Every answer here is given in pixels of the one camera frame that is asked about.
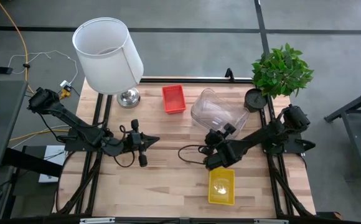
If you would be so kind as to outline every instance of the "red plastic basket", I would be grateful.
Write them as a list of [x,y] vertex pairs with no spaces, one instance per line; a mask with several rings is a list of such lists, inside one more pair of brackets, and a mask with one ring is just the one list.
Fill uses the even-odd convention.
[[180,113],[186,110],[182,85],[163,86],[162,97],[164,99],[164,110],[166,113]]

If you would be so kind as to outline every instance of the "artificial plant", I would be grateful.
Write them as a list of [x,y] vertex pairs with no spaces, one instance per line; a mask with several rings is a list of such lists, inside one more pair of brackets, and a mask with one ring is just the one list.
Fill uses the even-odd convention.
[[295,92],[298,95],[300,88],[312,80],[313,70],[301,60],[300,50],[286,44],[280,49],[272,49],[271,53],[263,53],[261,58],[253,63],[253,83],[262,90],[262,94],[272,96],[289,96]]

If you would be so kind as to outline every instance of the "gray floor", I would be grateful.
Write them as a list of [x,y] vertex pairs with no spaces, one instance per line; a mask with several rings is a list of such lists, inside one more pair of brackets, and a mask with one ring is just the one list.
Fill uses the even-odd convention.
[[[261,0],[267,29],[355,29],[361,30],[359,0]],[[129,27],[244,28],[257,29],[253,0],[13,0],[3,2],[19,26],[79,26],[95,17],[115,17]],[[0,25],[9,25],[0,10]],[[30,52],[59,50],[77,60],[71,33],[23,32]],[[251,63],[262,53],[259,34],[132,33],[142,57],[146,76],[222,77],[231,67],[238,77],[251,76]],[[323,117],[361,94],[361,35],[268,35],[270,47],[289,42],[315,70],[314,79],[292,103],[308,114],[312,124],[303,134],[316,142],[307,153],[307,171],[317,211],[337,211],[347,220],[361,221],[361,181],[347,183],[344,175],[355,164],[341,120],[332,124]],[[0,66],[11,55],[23,54],[15,32],[0,31]],[[20,70],[17,58],[12,66]],[[59,83],[73,77],[73,63],[60,55],[41,55],[33,61],[30,85],[36,89],[59,89]],[[0,79],[22,79],[12,74]],[[83,72],[74,86],[81,90]],[[63,101],[75,111],[78,97]],[[26,110],[26,101],[13,136],[44,129],[41,120]],[[52,126],[61,124],[50,118]],[[55,144],[51,135],[37,136],[27,145]],[[42,200],[38,195],[31,195]],[[16,215],[49,212],[51,197],[45,197],[40,211],[30,200],[18,202]]]

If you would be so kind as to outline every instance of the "yellow container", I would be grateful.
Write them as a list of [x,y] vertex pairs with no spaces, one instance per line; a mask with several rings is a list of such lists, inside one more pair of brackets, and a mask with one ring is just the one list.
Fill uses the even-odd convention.
[[235,204],[235,171],[223,167],[210,171],[208,202],[221,205]]

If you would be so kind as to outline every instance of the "black pot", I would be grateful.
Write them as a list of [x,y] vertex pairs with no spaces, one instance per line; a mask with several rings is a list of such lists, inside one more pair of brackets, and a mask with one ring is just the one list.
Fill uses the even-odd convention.
[[244,96],[244,107],[251,113],[263,109],[267,103],[267,97],[263,96],[262,90],[257,88],[248,90]]

